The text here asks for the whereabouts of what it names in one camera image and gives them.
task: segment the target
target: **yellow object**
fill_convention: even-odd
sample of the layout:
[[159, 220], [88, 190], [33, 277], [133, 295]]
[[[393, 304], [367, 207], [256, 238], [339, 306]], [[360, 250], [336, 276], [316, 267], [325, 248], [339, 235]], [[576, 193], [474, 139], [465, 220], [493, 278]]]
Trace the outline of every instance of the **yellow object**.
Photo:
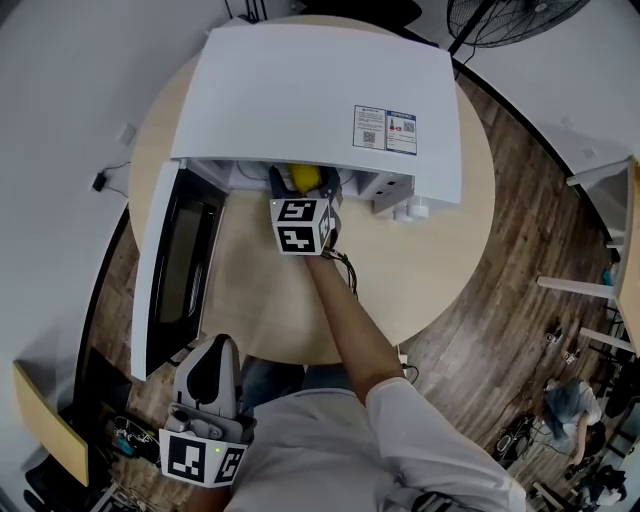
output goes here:
[[289, 164], [289, 172], [293, 185], [302, 194], [320, 186], [320, 169], [317, 165]]
[[49, 407], [17, 361], [13, 362], [13, 380], [24, 425], [69, 473], [87, 487], [87, 443]]

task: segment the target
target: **label sticker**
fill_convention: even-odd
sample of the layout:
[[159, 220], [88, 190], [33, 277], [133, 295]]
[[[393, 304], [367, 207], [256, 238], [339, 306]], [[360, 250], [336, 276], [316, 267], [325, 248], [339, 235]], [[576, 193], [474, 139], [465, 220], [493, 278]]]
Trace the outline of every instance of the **label sticker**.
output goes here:
[[387, 151], [418, 154], [416, 116], [387, 110]]
[[384, 151], [385, 116], [386, 110], [383, 108], [356, 105], [353, 112], [353, 145]]

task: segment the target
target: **round wooden table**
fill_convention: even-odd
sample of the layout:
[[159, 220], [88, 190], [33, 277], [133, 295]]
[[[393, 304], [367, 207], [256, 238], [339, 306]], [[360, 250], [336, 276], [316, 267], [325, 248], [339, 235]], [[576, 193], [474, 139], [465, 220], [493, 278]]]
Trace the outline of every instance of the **round wooden table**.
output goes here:
[[[343, 26], [387, 33], [366, 23], [299, 16], [269, 23]], [[142, 246], [162, 163], [169, 159], [178, 118], [198, 56], [158, 95], [140, 128], [129, 182], [133, 234]], [[374, 216], [369, 201], [345, 200], [337, 249], [352, 261], [360, 302], [396, 345], [435, 320], [476, 269], [491, 229], [495, 177], [489, 143], [471, 102], [457, 86], [462, 149], [459, 208], [399, 224]], [[339, 361], [304, 261], [279, 254], [266, 192], [233, 191], [213, 257], [202, 330], [230, 334], [240, 350], [298, 364]]]

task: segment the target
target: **fan grille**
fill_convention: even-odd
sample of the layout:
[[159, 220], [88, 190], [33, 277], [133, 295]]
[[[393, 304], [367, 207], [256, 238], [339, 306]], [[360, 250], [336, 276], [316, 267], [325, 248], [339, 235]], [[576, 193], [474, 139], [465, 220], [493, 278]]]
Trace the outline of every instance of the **fan grille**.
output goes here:
[[[495, 48], [540, 34], [573, 16], [589, 0], [496, 0], [476, 24], [465, 44]], [[449, 0], [449, 33], [458, 37], [482, 0]]]

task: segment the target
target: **black and white marker cube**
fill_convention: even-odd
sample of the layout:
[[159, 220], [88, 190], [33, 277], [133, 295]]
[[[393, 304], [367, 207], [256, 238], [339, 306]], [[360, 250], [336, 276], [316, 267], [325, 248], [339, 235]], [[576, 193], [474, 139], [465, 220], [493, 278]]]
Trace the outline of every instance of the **black and white marker cube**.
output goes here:
[[318, 255], [335, 224], [328, 199], [272, 199], [271, 223], [282, 254]]
[[201, 487], [231, 485], [247, 446], [160, 429], [162, 473]]

